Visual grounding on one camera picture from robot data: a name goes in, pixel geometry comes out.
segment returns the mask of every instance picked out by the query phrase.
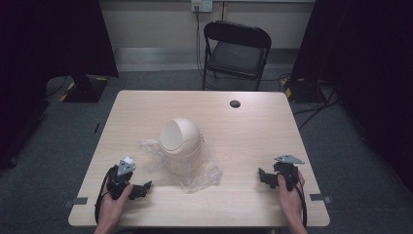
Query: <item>black chair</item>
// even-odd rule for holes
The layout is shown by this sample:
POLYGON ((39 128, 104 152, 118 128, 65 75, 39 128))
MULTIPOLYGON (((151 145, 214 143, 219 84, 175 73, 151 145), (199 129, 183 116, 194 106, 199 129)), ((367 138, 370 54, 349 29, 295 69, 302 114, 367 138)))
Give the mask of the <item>black chair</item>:
POLYGON ((258 91, 271 49, 271 37, 261 28, 228 21, 213 21, 204 28, 206 54, 203 90, 207 70, 247 79, 256 79, 258 91), (214 50, 209 42, 216 41, 214 50))

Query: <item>black cable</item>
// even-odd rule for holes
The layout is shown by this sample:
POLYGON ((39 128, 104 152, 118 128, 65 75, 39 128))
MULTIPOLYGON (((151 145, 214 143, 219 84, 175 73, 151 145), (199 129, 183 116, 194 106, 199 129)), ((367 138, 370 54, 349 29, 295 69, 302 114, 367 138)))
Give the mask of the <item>black cable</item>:
POLYGON ((279 92, 282 91, 282 83, 281 83, 281 80, 282 80, 282 79, 289 80, 289 77, 290 77, 290 76, 291 76, 291 73, 288 72, 288 73, 284 73, 284 74, 280 75, 279 78, 275 79, 275 80, 278 81, 277 84, 278 84, 278 86, 279 86, 279 92))
POLYGON ((100 186, 100 191, 99 191, 99 194, 97 195, 96 204, 94 204, 94 220, 96 221, 96 223, 99 222, 100 204, 101 204, 102 198, 104 195, 109 193, 109 191, 107 191, 106 193, 102 195, 104 185, 106 184, 106 180, 109 177, 109 174, 115 169, 116 169, 116 166, 110 168, 109 171, 107 171, 106 175, 104 176, 103 183, 100 186))
POLYGON ((303 192, 301 192, 301 190, 297 187, 297 184, 295 184, 292 179, 289 176, 286 176, 284 172, 280 171, 280 174, 288 180, 288 182, 290 182, 292 185, 294 185, 294 188, 297 190, 298 192, 298 196, 300 197, 301 200, 301 208, 303 209, 303 225, 305 228, 307 228, 307 204, 306 204, 306 198, 304 197, 304 187, 301 184, 301 181, 298 180, 301 184, 301 188, 303 190, 303 192))
POLYGON ((311 102, 304 102, 304 103, 294 103, 295 105, 307 105, 307 106, 310 106, 310 108, 308 109, 300 109, 300 110, 297 110, 296 112, 294 112, 293 114, 294 115, 296 115, 296 114, 302 114, 302 113, 306 113, 306 112, 311 112, 311 111, 315 111, 315 110, 318 110, 319 108, 323 108, 324 107, 324 105, 323 105, 323 103, 311 103, 311 102))
POLYGON ((204 71, 203 66, 201 65, 201 34, 200 34, 200 9, 195 7, 195 16, 197 17, 197 35, 195 37, 196 49, 195 54, 197 56, 197 67, 198 72, 201 77, 204 77, 202 71, 204 71))
POLYGON ((335 100, 334 102, 330 103, 330 102, 331 102, 331 99, 332 99, 332 97, 333 97, 334 94, 335 94, 335 91, 334 91, 334 92, 331 92, 330 97, 328 97, 328 100, 327 100, 327 101, 325 102, 325 104, 324 104, 323 106, 321 106, 321 107, 314 108, 314 109, 311 109, 311 110, 308 110, 308 111, 307 111, 307 110, 303 110, 303 111, 295 112, 294 115, 300 114, 300 113, 305 113, 305 112, 310 112, 310 111, 316 111, 316 112, 313 113, 300 127, 298 127, 298 130, 301 130, 301 129, 302 129, 311 119, 313 119, 313 117, 316 116, 320 111, 322 111, 323 109, 325 109, 325 108, 328 107, 328 106, 331 106, 331 105, 337 103, 337 100, 335 100))
POLYGON ((221 12, 221 20, 224 20, 224 13, 225 13, 225 2, 222 3, 222 12, 221 12))

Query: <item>chair leg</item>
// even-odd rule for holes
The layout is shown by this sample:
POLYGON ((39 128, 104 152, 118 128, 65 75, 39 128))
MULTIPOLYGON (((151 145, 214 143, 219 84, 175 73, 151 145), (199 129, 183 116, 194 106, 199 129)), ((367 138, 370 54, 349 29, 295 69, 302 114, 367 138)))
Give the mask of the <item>chair leg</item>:
POLYGON ((255 85, 255 91, 258 91, 260 83, 261 83, 261 76, 258 77, 258 79, 257 79, 257 84, 255 85))

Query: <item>plastic bag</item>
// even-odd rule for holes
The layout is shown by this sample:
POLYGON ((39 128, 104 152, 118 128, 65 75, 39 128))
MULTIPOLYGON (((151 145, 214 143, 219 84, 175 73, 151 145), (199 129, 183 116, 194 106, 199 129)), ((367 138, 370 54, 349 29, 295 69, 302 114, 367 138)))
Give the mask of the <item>plastic bag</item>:
POLYGON ((152 157, 149 172, 167 171, 173 180, 187 192, 194 193, 219 183, 222 169, 212 157, 206 141, 203 139, 198 157, 191 160, 173 160, 161 150, 161 143, 156 139, 140 141, 140 147, 152 157))

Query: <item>hand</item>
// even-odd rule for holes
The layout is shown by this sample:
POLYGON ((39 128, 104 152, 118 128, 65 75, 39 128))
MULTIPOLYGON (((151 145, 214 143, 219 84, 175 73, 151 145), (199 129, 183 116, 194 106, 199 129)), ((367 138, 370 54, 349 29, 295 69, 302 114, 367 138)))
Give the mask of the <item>hand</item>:
POLYGON ((133 185, 129 184, 118 200, 113 200, 109 193, 107 193, 107 180, 103 187, 101 203, 100 203, 100 213, 99 213, 99 224, 97 225, 94 234, 107 234, 110 233, 113 228, 118 224, 121 218, 122 211, 124 210, 124 205, 128 200, 129 195, 133 185))
MULTIPOLYGON (((303 194, 304 178, 301 172, 298 171, 298 179, 301 182, 297 183, 297 187, 300 189, 301 194, 303 194)), ((282 206, 282 213, 287 221, 288 227, 292 234, 296 233, 307 233, 301 220, 301 199, 296 188, 294 187, 291 191, 286 188, 286 182, 283 175, 277 177, 280 186, 280 204, 282 206)))

